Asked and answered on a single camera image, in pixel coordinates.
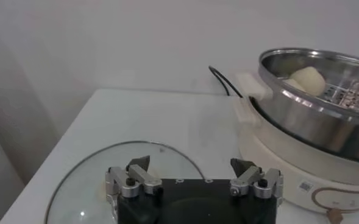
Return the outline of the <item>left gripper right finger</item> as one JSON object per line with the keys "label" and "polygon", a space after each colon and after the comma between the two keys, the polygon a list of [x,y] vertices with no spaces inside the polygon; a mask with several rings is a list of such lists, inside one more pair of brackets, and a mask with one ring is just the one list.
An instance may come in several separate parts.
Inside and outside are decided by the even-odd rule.
{"label": "left gripper right finger", "polygon": [[230,165],[236,178],[229,182],[230,194],[243,197],[252,192],[256,198],[276,199],[276,206],[283,203],[283,175],[279,169],[270,168],[267,172],[252,161],[232,158]]}

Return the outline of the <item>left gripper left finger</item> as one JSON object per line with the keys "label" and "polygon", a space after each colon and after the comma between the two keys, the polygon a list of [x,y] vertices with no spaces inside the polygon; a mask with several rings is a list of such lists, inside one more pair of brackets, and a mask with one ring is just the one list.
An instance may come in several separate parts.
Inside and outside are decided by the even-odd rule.
{"label": "left gripper left finger", "polygon": [[158,196],[163,192],[163,181],[148,174],[150,156],[132,159],[122,169],[109,167],[105,173],[106,199],[111,212],[118,212],[119,197],[136,198],[144,191],[147,195]]}

